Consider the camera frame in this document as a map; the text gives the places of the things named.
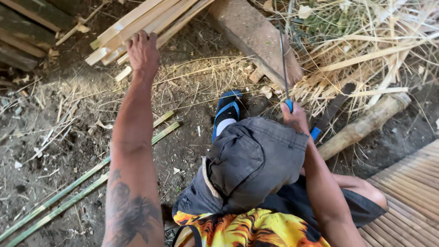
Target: yellow patterned shirt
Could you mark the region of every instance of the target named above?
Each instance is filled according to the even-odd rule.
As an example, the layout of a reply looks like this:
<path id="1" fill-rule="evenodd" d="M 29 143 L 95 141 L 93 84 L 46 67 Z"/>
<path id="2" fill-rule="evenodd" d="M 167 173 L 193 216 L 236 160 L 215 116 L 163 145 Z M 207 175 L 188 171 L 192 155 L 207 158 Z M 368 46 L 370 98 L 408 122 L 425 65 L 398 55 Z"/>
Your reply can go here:
<path id="1" fill-rule="evenodd" d="M 308 224 L 302 219 L 268 209 L 257 208 L 240 215 L 191 215 L 178 211 L 174 220 L 179 225 L 195 226 L 203 247 L 329 246 L 323 237 L 315 242 L 309 240 Z M 182 229 L 174 246 L 182 247 L 191 233 L 189 227 Z"/>

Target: white sock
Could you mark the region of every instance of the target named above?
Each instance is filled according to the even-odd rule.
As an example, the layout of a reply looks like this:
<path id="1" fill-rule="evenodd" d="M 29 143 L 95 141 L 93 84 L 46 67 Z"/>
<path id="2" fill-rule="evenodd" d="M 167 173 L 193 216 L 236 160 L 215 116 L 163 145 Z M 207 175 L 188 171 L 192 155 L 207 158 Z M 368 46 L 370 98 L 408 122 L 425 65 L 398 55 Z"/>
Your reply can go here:
<path id="1" fill-rule="evenodd" d="M 233 118 L 226 118 L 223 121 L 221 121 L 218 124 L 218 127 L 216 128 L 216 136 L 219 136 L 221 134 L 221 132 L 229 125 L 229 124 L 233 124 L 236 123 L 236 120 Z"/>

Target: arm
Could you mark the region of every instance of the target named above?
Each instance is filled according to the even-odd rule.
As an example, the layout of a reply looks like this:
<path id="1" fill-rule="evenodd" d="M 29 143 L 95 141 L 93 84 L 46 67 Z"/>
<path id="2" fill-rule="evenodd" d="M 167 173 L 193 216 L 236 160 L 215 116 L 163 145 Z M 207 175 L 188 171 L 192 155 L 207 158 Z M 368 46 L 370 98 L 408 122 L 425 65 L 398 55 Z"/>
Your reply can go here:
<path id="1" fill-rule="evenodd" d="M 332 173 L 320 156 L 314 140 L 309 134 L 305 111 L 294 102 L 293 113 L 281 104 L 286 125 L 309 135 L 303 167 L 306 173 L 306 191 L 313 207 L 314 215 L 321 227 L 322 236 L 331 246 L 365 247 L 356 229 L 343 193 Z"/>
<path id="2" fill-rule="evenodd" d="M 127 42 L 134 72 L 113 130 L 104 247 L 164 245 L 151 148 L 151 85 L 159 60 L 156 40 L 157 34 L 140 31 Z"/>

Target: blue sandal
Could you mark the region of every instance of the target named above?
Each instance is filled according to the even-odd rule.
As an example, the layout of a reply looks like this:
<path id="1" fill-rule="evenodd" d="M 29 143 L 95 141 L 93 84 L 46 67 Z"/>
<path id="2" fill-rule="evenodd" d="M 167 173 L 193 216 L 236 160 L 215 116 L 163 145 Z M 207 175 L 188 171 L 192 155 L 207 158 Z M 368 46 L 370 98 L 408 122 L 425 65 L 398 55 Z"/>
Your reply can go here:
<path id="1" fill-rule="evenodd" d="M 218 106 L 216 107 L 215 121 L 213 122 L 212 143 L 215 141 L 215 138 L 216 138 L 216 119 L 218 118 L 218 116 L 220 114 L 222 114 L 224 111 L 226 111 L 230 107 L 234 107 L 236 112 L 237 112 L 236 121 L 237 122 L 239 121 L 239 107 L 238 107 L 238 104 L 236 103 L 235 99 L 220 109 L 220 105 L 224 104 L 224 100 L 226 98 L 228 98 L 228 96 L 235 96 L 235 99 L 236 99 L 236 97 L 242 97 L 242 93 L 238 90 L 231 90 L 231 91 L 225 92 L 223 95 L 221 95 L 221 98 L 218 101 Z"/>

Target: bamboo mat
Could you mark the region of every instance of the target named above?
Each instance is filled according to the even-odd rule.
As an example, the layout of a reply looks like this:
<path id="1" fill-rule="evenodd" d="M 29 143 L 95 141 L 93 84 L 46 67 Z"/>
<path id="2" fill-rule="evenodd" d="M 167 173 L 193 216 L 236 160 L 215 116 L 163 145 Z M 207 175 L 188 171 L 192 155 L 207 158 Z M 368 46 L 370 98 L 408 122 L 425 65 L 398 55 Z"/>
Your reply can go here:
<path id="1" fill-rule="evenodd" d="M 389 207 L 359 229 L 368 247 L 439 247 L 439 139 L 368 181 Z"/>

